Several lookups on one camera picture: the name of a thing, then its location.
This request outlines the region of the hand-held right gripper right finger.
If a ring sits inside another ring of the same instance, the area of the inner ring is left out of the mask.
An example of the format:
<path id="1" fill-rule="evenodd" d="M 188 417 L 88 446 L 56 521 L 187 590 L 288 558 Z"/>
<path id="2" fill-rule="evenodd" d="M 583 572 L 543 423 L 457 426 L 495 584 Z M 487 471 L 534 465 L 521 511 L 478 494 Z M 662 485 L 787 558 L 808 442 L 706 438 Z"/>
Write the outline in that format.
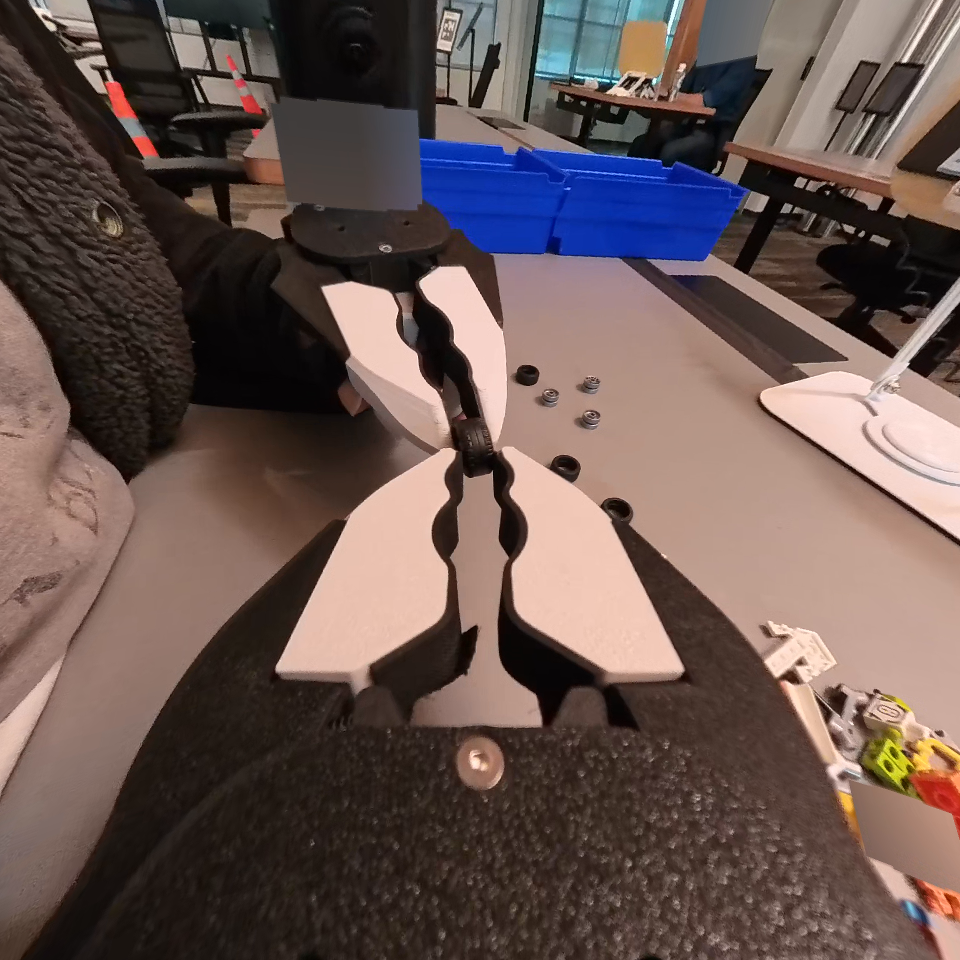
<path id="1" fill-rule="evenodd" d="M 669 682 L 684 673 L 614 521 L 515 447 L 497 454 L 505 556 L 499 655 L 522 685 Z"/>

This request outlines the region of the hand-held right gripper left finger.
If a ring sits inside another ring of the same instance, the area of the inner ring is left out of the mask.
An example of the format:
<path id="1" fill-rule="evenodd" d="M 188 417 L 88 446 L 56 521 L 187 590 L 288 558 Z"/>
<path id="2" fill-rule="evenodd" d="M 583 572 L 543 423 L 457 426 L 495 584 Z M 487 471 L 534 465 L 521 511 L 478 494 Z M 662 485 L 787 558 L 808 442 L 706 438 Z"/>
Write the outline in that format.
<path id="1" fill-rule="evenodd" d="M 276 663 L 279 678 L 436 690 L 461 627 L 452 555 L 464 474 L 443 449 L 396 476 L 342 523 Z"/>

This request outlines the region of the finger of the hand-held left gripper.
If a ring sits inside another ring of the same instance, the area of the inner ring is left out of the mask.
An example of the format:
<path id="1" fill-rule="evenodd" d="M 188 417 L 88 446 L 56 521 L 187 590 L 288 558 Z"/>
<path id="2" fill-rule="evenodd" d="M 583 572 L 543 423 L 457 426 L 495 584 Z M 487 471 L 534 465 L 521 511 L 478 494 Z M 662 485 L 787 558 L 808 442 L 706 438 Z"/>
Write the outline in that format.
<path id="1" fill-rule="evenodd" d="M 438 337 L 441 369 L 456 386 L 462 412 L 484 422 L 497 447 L 508 401 L 503 330 L 464 266 L 438 266 L 415 285 L 420 317 Z"/>
<path id="2" fill-rule="evenodd" d="M 324 285 L 320 292 L 346 349 L 347 377 L 379 421 L 426 452 L 451 449 L 445 404 L 402 336 L 395 295 L 355 281 Z"/>

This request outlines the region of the black lego wheel grey rim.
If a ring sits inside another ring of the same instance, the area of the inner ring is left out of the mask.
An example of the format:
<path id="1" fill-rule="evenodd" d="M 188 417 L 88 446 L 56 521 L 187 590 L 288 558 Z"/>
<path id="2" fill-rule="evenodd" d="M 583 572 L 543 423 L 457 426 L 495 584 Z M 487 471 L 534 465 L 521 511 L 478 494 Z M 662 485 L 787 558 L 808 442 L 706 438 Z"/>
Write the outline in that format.
<path id="1" fill-rule="evenodd" d="M 451 422 L 451 437 L 459 452 L 462 473 L 475 478 L 490 474 L 497 462 L 497 451 L 486 420 L 465 416 Z"/>

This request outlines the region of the person's left forearm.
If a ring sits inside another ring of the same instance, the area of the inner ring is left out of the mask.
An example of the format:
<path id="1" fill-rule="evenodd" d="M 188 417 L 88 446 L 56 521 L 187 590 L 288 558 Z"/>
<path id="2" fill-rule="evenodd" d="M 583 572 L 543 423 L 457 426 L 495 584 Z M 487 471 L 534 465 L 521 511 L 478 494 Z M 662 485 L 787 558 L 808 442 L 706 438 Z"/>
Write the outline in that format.
<path id="1" fill-rule="evenodd" d="M 192 402 L 306 414 L 354 412 L 332 348 L 278 297 L 280 244 L 227 226 L 145 174 L 127 184 L 181 291 L 195 366 Z"/>

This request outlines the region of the pile of lego pieces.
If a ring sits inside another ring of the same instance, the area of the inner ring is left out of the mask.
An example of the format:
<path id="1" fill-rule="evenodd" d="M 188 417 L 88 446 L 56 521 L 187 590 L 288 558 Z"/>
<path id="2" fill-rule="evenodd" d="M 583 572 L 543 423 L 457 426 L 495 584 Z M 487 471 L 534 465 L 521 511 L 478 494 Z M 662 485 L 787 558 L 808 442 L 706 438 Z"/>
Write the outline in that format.
<path id="1" fill-rule="evenodd" d="M 901 698 L 814 681 L 837 665 L 814 630 L 769 620 L 768 672 L 805 730 L 854 840 L 888 879 L 910 887 L 904 908 L 958 925 L 958 743 Z"/>

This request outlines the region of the blue plastic bin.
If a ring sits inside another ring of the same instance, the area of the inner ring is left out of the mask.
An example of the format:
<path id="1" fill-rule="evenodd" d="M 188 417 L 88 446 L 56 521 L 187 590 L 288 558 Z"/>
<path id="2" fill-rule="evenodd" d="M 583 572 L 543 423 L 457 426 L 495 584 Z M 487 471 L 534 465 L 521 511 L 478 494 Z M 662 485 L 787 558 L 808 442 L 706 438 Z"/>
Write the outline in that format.
<path id="1" fill-rule="evenodd" d="M 748 190 L 677 162 L 531 151 L 563 188 L 548 251 L 566 257 L 704 261 Z"/>
<path id="2" fill-rule="evenodd" d="M 566 176 L 533 150 L 421 139 L 422 197 L 479 250 L 548 253 Z"/>

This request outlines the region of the grey desk wooden edge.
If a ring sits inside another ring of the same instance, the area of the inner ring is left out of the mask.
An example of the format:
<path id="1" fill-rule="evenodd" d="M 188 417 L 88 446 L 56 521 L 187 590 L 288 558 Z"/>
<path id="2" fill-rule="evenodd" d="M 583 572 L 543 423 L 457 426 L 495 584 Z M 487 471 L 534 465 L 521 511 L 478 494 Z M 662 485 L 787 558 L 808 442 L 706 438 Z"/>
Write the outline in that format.
<path id="1" fill-rule="evenodd" d="M 280 148 L 272 126 L 258 133 L 243 154 L 248 180 L 259 186 L 284 186 Z"/>

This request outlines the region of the framed sign on stand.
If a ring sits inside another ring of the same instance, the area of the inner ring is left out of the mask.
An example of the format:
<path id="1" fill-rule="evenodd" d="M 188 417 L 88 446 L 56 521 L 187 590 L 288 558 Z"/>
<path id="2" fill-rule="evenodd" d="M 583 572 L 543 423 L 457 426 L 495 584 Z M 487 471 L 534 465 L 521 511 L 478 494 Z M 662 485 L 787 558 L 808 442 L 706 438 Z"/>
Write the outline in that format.
<path id="1" fill-rule="evenodd" d="M 445 58 L 445 86 L 442 95 L 444 102 L 450 101 L 451 58 L 457 43 L 463 11 L 460 8 L 445 6 L 440 11 L 436 52 Z"/>

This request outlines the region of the wooden desk black legs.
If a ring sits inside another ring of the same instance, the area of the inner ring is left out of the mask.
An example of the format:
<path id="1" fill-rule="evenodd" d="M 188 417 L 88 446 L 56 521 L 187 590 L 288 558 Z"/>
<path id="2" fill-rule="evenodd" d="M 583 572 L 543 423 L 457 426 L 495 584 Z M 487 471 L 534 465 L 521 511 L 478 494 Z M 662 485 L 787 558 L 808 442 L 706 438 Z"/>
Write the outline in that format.
<path id="1" fill-rule="evenodd" d="M 582 118 L 580 129 L 573 142 L 587 147 L 594 126 L 597 123 L 621 126 L 630 114 L 637 114 L 648 120 L 649 131 L 659 130 L 665 121 L 679 119 L 708 119 L 714 117 L 715 110 L 703 105 L 701 100 L 693 101 L 677 98 L 673 101 L 624 97 L 614 95 L 612 91 L 598 92 L 584 84 L 562 84 L 551 82 L 550 90 L 557 94 L 558 108 Z"/>
<path id="2" fill-rule="evenodd" d="M 766 198 L 734 268 L 749 274 L 786 208 L 814 213 L 867 236 L 906 243 L 894 207 L 892 167 L 858 155 L 726 143 L 725 160 L 746 162 L 738 185 Z"/>

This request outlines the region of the black table cover panel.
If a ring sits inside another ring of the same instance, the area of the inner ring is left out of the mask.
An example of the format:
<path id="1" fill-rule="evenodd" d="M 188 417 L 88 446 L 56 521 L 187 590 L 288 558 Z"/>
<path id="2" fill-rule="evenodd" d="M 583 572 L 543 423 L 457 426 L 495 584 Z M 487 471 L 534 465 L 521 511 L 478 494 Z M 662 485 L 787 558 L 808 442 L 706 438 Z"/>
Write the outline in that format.
<path id="1" fill-rule="evenodd" d="M 724 279 L 708 274 L 674 274 L 671 279 L 714 308 L 739 330 L 750 334 L 791 364 L 823 364 L 848 360 L 838 350 Z"/>

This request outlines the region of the white stand base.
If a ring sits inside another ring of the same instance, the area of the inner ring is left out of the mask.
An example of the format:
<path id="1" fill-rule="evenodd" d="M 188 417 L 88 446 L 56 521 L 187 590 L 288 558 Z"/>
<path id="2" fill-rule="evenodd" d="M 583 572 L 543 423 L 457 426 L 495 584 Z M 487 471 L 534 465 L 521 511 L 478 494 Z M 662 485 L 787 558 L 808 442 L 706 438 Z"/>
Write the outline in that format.
<path id="1" fill-rule="evenodd" d="M 959 429 L 834 370 L 763 390 L 761 407 L 888 497 L 959 540 Z"/>

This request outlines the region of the grey printed sweatshirt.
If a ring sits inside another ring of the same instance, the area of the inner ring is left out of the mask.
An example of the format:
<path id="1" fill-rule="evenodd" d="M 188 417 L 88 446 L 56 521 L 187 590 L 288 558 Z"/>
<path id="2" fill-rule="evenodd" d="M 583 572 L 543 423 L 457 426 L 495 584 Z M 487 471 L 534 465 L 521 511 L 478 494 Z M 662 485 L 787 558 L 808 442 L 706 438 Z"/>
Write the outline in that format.
<path id="1" fill-rule="evenodd" d="M 70 422 L 40 331 L 1 292 L 1 788 L 16 769 L 134 518 Z"/>

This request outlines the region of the yellow panel board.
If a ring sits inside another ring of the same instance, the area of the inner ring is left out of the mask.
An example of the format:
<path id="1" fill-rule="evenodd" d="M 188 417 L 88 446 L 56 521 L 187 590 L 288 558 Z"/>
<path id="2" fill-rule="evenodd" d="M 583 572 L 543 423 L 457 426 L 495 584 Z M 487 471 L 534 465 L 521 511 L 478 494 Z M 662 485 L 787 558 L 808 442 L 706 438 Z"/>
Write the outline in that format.
<path id="1" fill-rule="evenodd" d="M 667 23 L 631 20 L 621 30 L 617 68 L 620 74 L 658 77 L 666 64 Z"/>

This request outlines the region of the metal stand rod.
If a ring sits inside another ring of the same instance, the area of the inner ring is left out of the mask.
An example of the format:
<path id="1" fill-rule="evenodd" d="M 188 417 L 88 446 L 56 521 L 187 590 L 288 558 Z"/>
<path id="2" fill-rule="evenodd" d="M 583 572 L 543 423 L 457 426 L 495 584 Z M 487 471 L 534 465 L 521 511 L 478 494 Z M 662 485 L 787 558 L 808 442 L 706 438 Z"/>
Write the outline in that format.
<path id="1" fill-rule="evenodd" d="M 944 325 L 954 316 L 959 306 L 959 279 L 956 279 L 936 306 L 927 314 L 926 319 L 912 334 L 904 346 L 894 355 L 891 363 L 882 375 L 870 386 L 866 394 L 868 402 L 882 399 L 899 390 L 901 375 L 909 368 L 910 362 L 931 341 Z"/>

